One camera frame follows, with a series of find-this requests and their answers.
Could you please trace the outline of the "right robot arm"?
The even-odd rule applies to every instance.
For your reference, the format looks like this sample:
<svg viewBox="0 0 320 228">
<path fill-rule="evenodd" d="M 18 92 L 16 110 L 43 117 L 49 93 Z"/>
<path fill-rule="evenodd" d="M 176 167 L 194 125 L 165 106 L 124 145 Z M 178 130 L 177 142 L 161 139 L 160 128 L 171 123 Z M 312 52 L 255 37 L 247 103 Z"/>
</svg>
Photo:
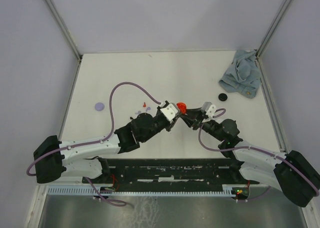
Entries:
<svg viewBox="0 0 320 228">
<path fill-rule="evenodd" d="M 229 171 L 234 183 L 244 180 L 256 181 L 280 190 L 287 199 L 299 207 L 306 207 L 320 194 L 320 175 L 298 151 L 289 153 L 270 151 L 239 137 L 236 121 L 219 120 L 225 109 L 208 108 L 182 109 L 181 118 L 186 125 L 205 132 L 221 143 L 217 149 L 200 144 L 209 151 L 222 153 L 226 158 L 240 161 Z"/>
</svg>

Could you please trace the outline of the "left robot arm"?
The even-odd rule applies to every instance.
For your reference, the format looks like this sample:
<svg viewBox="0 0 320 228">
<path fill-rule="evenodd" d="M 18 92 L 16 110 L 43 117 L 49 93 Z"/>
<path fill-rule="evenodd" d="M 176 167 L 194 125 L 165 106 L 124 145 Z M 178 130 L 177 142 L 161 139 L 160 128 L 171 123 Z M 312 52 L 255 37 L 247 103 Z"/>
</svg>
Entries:
<svg viewBox="0 0 320 228">
<path fill-rule="evenodd" d="M 50 183 L 61 177 L 87 176 L 105 183 L 111 171 L 104 161 L 91 158 L 131 152 L 162 130 L 170 131 L 181 115 L 176 105 L 157 108 L 155 116 L 141 113 L 126 126 L 112 131 L 108 136 L 78 141 L 59 141 L 56 135 L 47 137 L 34 151 L 36 181 Z"/>
</svg>

